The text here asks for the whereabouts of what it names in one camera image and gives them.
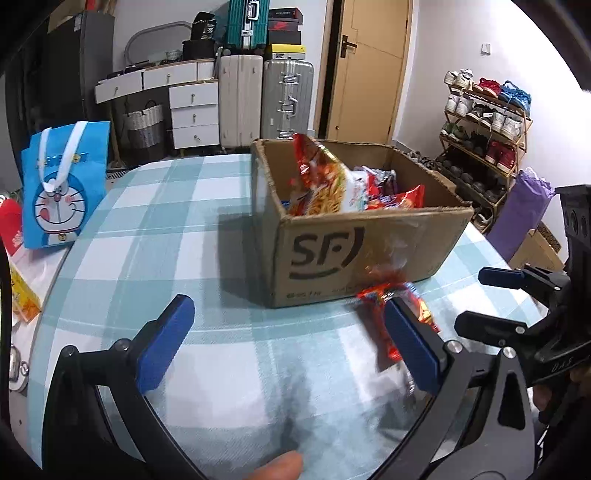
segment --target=shoe rack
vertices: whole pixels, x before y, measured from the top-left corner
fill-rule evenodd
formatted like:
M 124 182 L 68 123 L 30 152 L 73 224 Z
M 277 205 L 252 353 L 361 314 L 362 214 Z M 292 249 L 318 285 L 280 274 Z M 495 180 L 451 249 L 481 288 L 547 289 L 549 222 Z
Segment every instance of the shoe rack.
M 516 107 L 515 105 L 507 104 L 506 102 L 503 102 L 499 99 L 485 95 L 480 92 L 474 92 L 473 90 L 461 89 L 457 86 L 452 86 L 452 85 L 447 85 L 447 86 L 449 88 L 450 93 L 455 94 L 456 92 L 459 92 L 460 97 L 462 95 L 466 94 L 467 96 L 471 97 L 473 100 L 480 102 L 480 103 L 485 103 L 488 106 L 490 106 L 491 108 L 496 109 L 499 113 L 502 113 L 503 115 L 506 115 L 506 113 L 509 112 L 509 113 L 513 114 L 512 115 L 513 117 L 518 116 L 521 118 L 523 125 L 524 125 L 524 131 L 523 131 L 522 135 L 516 141 L 511 141 L 509 138 L 505 137 L 504 135 L 495 132 L 492 129 L 492 127 L 488 127 L 487 125 L 484 125 L 483 123 L 476 122 L 472 118 L 469 118 L 469 117 L 464 118 L 464 117 L 449 113 L 449 112 L 445 111 L 445 109 L 443 111 L 448 122 L 450 122 L 450 123 L 459 123 L 460 121 L 466 122 L 467 123 L 466 128 L 468 128 L 469 126 L 475 126 L 476 128 L 474 130 L 476 131 L 476 133 L 487 136 L 489 142 L 491 142 L 492 140 L 497 140 L 500 143 L 503 143 L 505 146 L 512 149 L 515 152 L 515 165 L 509 173 L 504 172 L 503 170 L 498 168 L 496 165 L 493 165 L 490 162 L 488 162 L 485 158 L 480 157 L 479 155 L 476 155 L 471 150 L 468 150 L 466 147 L 464 147 L 462 145 L 462 143 L 458 143 L 456 141 L 453 141 L 451 138 L 449 138 L 445 135 L 439 135 L 439 140 L 441 142 L 441 146 L 443 147 L 444 153 L 446 153 L 450 148 L 455 148 L 457 150 L 464 152 L 469 157 L 472 157 L 475 161 L 478 161 L 478 162 L 484 164 L 485 166 L 487 166 L 488 169 L 494 171 L 500 178 L 505 179 L 505 186 L 507 189 L 507 193 L 509 193 L 511 187 L 513 186 L 514 178 L 517 175 L 517 172 L 519 172 L 519 164 L 521 163 L 521 160 L 523 159 L 524 155 L 527 153 L 527 134 L 528 134 L 528 131 L 530 130 L 531 125 L 533 123 L 532 119 L 527 117 L 525 112 L 522 109 L 520 109 L 519 107 Z M 503 204 L 505 203 L 507 193 L 498 202 L 492 203 L 483 194 L 481 194 L 480 192 L 477 192 L 471 185 L 467 184 L 462 179 L 456 177 L 454 174 L 452 174 L 446 168 L 442 167 L 441 170 L 442 170 L 441 173 L 443 173 L 447 178 L 449 178 L 451 181 L 453 181 L 456 185 L 461 187 L 464 192 L 468 193 L 472 197 L 472 200 L 480 203 L 483 206 L 490 208 L 493 211 L 492 221 L 482 231 L 482 233 L 486 233 L 486 231 L 488 231 L 490 229 L 490 227 L 495 223 L 495 221 L 499 215 L 499 212 L 500 212 Z

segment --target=blue sneaker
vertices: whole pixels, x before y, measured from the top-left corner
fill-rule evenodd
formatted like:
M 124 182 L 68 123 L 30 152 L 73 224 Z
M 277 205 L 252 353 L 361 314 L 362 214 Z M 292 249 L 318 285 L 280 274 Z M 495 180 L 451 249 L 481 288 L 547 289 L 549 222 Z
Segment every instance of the blue sneaker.
M 503 85 L 501 85 L 501 92 L 499 93 L 499 100 L 501 102 L 509 103 L 511 98 L 515 95 L 515 92 L 519 90 L 518 87 L 513 84 L 512 81 L 507 80 Z
M 514 93 L 513 98 L 509 101 L 509 103 L 521 108 L 525 112 L 526 116 L 530 115 L 531 95 L 529 93 L 518 89 Z

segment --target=wooden door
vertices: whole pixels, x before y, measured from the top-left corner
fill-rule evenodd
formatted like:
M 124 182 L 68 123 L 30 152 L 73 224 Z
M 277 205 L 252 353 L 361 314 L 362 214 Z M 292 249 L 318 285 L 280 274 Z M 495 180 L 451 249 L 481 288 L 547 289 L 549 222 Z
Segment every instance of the wooden door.
M 409 0 L 345 0 L 326 136 L 389 144 L 402 82 Z M 344 36 L 348 43 L 341 56 Z

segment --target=plaid tablecloth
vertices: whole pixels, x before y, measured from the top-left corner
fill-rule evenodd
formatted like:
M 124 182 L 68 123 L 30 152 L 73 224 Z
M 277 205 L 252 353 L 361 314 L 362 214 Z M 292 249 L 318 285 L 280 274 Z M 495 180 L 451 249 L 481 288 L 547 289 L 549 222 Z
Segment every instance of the plaid tablecloth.
M 408 395 L 404 366 L 383 361 L 365 307 L 354 299 L 261 306 L 249 171 L 250 155 L 152 163 L 100 204 L 63 265 L 34 346 L 28 421 L 38 463 L 62 347 L 106 349 L 133 338 L 177 293 L 194 300 L 194 325 L 148 396 L 211 478 L 242 478 L 297 449 L 303 479 L 365 479 L 411 427 L 423 402 Z M 417 284 L 445 339 L 466 309 L 540 318 L 522 291 L 481 286 L 485 265 L 506 266 L 468 225 L 439 272 Z M 120 445 L 137 455 L 102 394 Z

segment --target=wall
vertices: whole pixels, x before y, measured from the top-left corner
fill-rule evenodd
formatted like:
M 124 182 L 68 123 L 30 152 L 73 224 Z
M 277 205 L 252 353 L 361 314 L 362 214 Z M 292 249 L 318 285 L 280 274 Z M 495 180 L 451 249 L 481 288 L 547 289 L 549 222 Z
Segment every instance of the wall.
M 214 11 L 225 4 L 224 0 L 119 0 L 115 9 L 113 34 L 113 69 L 125 67 L 124 50 L 129 39 L 140 30 L 171 22 L 193 22 L 199 11 Z M 326 0 L 271 0 L 271 8 L 298 7 L 304 15 L 302 44 L 306 46 L 306 59 L 320 70 L 322 37 Z M 318 85 L 314 84 L 309 128 L 313 128 Z
M 22 188 L 22 183 L 8 133 L 4 84 L 4 75 L 2 75 L 0 77 L 0 191 L 14 192 Z
M 545 35 L 511 0 L 420 0 L 408 96 L 395 140 L 435 157 L 445 121 L 448 70 L 470 68 L 475 76 L 511 80 L 532 95 L 528 153 L 531 166 L 553 186 L 591 183 L 591 94 L 583 92 Z M 482 43 L 492 55 L 482 56 Z M 544 222 L 567 242 L 555 197 Z

